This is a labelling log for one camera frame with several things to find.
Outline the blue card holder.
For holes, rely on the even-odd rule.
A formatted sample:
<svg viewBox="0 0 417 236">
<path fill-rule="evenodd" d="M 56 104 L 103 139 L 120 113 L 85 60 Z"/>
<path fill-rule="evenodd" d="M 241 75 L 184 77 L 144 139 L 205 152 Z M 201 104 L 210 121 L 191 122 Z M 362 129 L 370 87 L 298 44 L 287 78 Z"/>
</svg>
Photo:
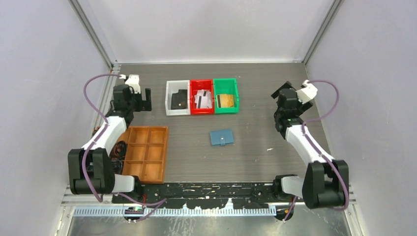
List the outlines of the blue card holder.
<svg viewBox="0 0 417 236">
<path fill-rule="evenodd" d="M 233 132 L 231 129 L 215 130 L 209 133 L 212 146 L 226 146 L 234 144 Z"/>
</svg>

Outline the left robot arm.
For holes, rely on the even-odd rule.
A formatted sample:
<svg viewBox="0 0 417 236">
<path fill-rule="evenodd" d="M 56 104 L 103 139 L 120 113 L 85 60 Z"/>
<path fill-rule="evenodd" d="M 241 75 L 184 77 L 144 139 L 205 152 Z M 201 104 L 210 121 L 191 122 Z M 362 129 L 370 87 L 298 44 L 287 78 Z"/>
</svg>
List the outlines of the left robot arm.
<svg viewBox="0 0 417 236">
<path fill-rule="evenodd" d="M 116 174 L 110 154 L 119 137 L 127 130 L 134 112 L 151 111 L 151 90 L 145 96 L 129 85 L 113 89 L 112 108 L 96 134 L 81 148 L 68 153 L 70 190 L 75 195 L 124 193 L 126 199 L 137 203 L 143 198 L 140 180 L 135 176 Z"/>
</svg>

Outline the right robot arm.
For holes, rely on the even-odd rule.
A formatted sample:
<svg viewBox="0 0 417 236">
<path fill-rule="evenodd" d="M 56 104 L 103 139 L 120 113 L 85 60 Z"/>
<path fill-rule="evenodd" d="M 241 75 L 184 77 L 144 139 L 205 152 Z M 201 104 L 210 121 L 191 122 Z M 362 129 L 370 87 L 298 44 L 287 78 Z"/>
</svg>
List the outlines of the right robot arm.
<svg viewBox="0 0 417 236">
<path fill-rule="evenodd" d="M 303 178 L 276 176 L 273 195 L 279 202 L 300 197 L 310 209 L 331 207 L 345 210 L 349 205 L 349 167 L 327 153 L 313 138 L 301 115 L 313 106 L 318 93 L 314 81 L 303 81 L 300 89 L 285 82 L 271 97 L 276 99 L 273 115 L 277 132 L 297 152 L 306 165 Z"/>
</svg>

